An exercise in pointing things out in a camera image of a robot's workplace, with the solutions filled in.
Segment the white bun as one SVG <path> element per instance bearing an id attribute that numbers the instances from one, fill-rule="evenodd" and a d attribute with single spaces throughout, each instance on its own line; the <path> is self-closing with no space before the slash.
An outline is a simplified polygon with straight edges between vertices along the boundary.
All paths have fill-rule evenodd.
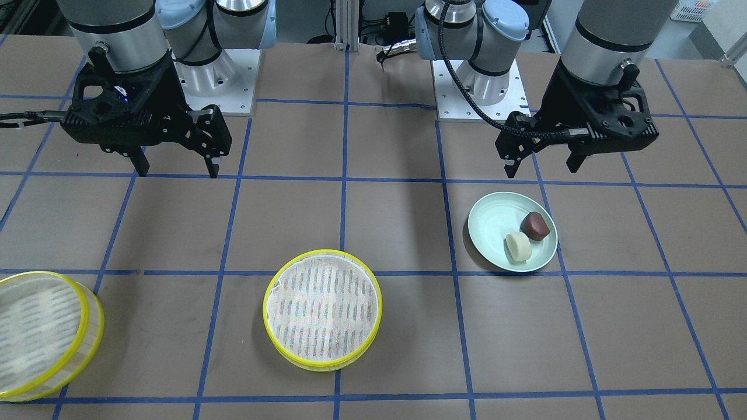
<path id="1" fill-rule="evenodd" d="M 509 257 L 513 261 L 530 260 L 533 249 L 530 239 L 523 232 L 511 232 L 504 239 Z"/>

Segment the metal base plate, image left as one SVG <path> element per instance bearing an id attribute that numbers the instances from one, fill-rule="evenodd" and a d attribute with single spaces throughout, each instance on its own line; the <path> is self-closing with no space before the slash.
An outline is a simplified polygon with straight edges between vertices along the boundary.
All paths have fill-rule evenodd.
<path id="1" fill-rule="evenodd" d="M 222 50 L 211 63 L 191 66 L 173 61 L 185 102 L 195 111 L 217 106 L 225 116 L 253 112 L 262 50 Z"/>

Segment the yellow steamer basket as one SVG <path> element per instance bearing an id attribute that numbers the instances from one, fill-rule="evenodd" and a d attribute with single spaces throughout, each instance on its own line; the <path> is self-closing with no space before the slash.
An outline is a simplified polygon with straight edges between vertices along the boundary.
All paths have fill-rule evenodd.
<path id="1" fill-rule="evenodd" d="M 265 290 L 261 316 L 275 350 L 310 372 L 340 370 L 372 346 L 381 287 L 362 260 L 320 249 L 288 261 Z"/>
<path id="2" fill-rule="evenodd" d="M 80 375 L 103 338 L 105 316 L 88 287 L 32 271 L 1 282 L 1 399 L 56 393 Z"/>

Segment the light green plate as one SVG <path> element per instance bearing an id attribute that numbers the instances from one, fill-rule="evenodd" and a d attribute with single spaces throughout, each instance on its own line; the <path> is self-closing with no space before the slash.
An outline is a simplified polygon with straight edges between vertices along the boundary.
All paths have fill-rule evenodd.
<path id="1" fill-rule="evenodd" d="M 521 224 L 531 212 L 538 213 L 549 227 L 549 234 L 536 241 L 526 240 L 531 255 L 525 260 L 515 260 L 509 252 L 506 239 L 510 234 L 522 232 Z M 501 269 L 528 273 L 543 268 L 557 253 L 557 228 L 549 213 L 533 199 L 513 192 L 496 192 L 478 199 L 467 219 L 469 236 L 477 251 Z"/>

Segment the aluminium frame post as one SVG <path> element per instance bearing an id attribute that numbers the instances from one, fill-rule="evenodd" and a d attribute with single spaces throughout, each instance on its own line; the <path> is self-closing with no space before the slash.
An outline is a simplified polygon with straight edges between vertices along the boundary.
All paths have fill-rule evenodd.
<path id="1" fill-rule="evenodd" d="M 334 48 L 358 53 L 360 1 L 334 1 Z"/>

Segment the brown bun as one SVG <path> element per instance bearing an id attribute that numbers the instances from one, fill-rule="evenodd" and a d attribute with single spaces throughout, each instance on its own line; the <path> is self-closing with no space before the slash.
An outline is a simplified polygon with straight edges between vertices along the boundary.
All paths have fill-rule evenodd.
<path id="1" fill-rule="evenodd" d="M 542 214 L 530 212 L 521 221 L 520 231 L 531 241 L 540 242 L 549 236 L 551 229 Z"/>

